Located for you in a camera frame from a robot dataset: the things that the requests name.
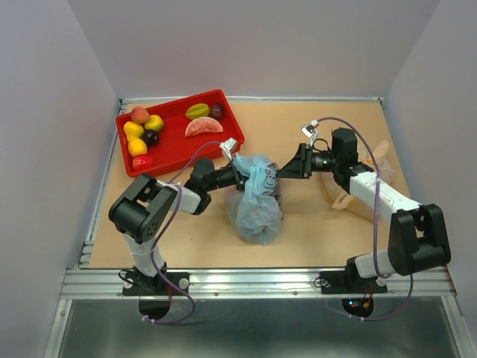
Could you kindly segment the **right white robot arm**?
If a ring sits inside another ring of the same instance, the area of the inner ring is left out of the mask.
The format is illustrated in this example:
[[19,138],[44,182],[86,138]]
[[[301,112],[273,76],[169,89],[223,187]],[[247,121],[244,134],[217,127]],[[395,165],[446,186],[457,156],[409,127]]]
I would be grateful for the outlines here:
[[294,157],[278,171],[279,178],[308,179],[314,172],[330,172],[346,193],[373,209],[375,218],[389,224],[388,247],[348,260],[344,285],[359,291],[372,278],[411,274],[447,265],[451,251],[443,211],[435,204],[420,204],[384,182],[377,165],[358,158],[362,137],[349,128],[332,132],[332,145],[317,151],[302,143]]

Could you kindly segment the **orange mango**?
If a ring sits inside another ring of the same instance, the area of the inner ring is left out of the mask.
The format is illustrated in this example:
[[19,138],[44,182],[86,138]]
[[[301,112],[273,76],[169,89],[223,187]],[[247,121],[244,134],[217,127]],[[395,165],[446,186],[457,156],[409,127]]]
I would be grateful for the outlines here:
[[128,121],[123,125],[124,135],[126,140],[130,142],[133,139],[140,139],[144,133],[144,127],[141,124],[137,124],[132,121]]

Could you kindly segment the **light blue plastic bag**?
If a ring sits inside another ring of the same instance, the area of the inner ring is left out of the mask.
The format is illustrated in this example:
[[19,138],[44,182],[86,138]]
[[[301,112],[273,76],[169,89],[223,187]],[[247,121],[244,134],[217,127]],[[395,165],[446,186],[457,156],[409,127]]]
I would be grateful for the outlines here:
[[264,154],[238,154],[233,165],[245,182],[242,191],[235,188],[225,191],[227,217],[241,239],[256,245],[269,245],[282,228],[279,166]]

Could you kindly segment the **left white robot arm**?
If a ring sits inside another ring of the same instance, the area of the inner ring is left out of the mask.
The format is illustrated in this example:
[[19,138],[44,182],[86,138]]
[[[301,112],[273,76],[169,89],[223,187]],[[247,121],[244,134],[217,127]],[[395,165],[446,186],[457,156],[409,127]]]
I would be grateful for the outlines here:
[[122,294],[134,297],[169,292],[165,282],[167,264],[157,248],[159,237],[168,227],[163,223],[168,214],[182,211],[200,215],[212,202],[211,191],[229,186],[243,191],[248,179],[234,164],[217,169],[207,158],[193,165],[183,186],[146,174],[138,176],[108,212],[108,219],[126,239],[134,261],[132,268],[119,272]]

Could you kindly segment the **red apple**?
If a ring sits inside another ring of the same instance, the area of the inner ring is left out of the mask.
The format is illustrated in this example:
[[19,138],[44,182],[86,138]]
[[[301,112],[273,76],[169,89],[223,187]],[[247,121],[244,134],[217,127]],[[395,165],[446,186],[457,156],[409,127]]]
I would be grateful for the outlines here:
[[135,171],[147,170],[154,164],[154,159],[149,154],[140,154],[133,158],[132,166]]

